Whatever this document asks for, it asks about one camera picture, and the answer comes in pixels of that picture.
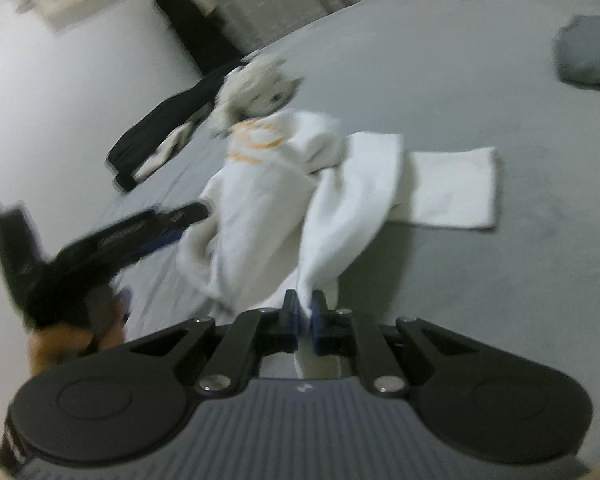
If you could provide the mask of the person's left hand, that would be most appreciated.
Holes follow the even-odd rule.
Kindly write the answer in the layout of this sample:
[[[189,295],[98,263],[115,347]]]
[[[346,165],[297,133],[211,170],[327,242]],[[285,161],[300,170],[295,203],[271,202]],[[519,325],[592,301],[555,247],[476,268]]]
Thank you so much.
[[[111,312],[114,314],[106,334],[97,338],[89,330],[71,325],[59,324],[44,330],[34,330],[27,341],[27,355],[29,372],[35,376],[50,368],[66,362],[70,356],[78,356],[85,351],[92,342],[96,342],[96,350],[104,351],[125,341],[125,322],[129,315],[129,304],[132,294],[129,289],[121,289],[117,296],[110,302]]]

